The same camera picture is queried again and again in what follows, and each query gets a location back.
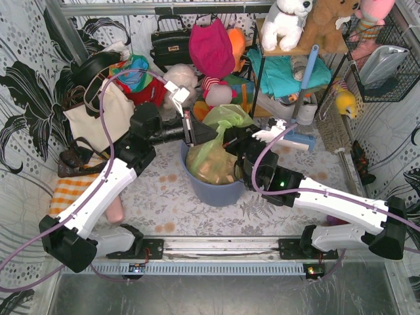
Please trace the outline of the green trash bag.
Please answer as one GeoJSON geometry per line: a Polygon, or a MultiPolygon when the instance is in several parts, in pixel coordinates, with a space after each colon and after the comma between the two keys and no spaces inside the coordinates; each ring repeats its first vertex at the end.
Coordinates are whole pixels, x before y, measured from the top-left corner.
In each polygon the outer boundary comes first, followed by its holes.
{"type": "Polygon", "coordinates": [[[214,107],[203,119],[206,126],[217,132],[215,139],[189,149],[186,168],[201,182],[212,185],[232,184],[242,179],[236,165],[236,154],[228,153],[222,145],[224,136],[234,127],[248,127],[253,124],[240,105],[226,104],[214,107]]]}

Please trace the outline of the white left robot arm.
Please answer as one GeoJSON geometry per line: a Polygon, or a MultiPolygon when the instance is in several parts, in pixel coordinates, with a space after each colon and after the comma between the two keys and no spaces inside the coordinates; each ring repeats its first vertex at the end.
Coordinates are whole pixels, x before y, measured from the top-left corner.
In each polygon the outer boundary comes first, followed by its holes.
{"type": "Polygon", "coordinates": [[[97,257],[138,258],[145,254],[144,235],[129,224],[95,232],[95,224],[156,156],[154,146],[182,140],[187,146],[217,137],[216,130],[198,121],[191,110],[163,121],[157,107],[145,103],[134,110],[129,130],[95,181],[66,210],[39,223],[43,249],[73,272],[82,272],[97,257]]]}

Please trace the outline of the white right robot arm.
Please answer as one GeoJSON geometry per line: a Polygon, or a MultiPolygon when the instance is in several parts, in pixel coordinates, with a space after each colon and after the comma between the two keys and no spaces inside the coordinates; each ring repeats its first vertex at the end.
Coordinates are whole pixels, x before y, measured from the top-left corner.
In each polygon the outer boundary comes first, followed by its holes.
{"type": "Polygon", "coordinates": [[[344,222],[306,226],[299,243],[303,255],[315,257],[336,249],[365,247],[385,259],[402,259],[409,224],[404,201],[355,196],[279,166],[279,156],[271,148],[293,129],[293,125],[269,130],[255,125],[232,127],[224,132],[222,146],[237,157],[244,184],[270,203],[304,207],[344,222]]]}

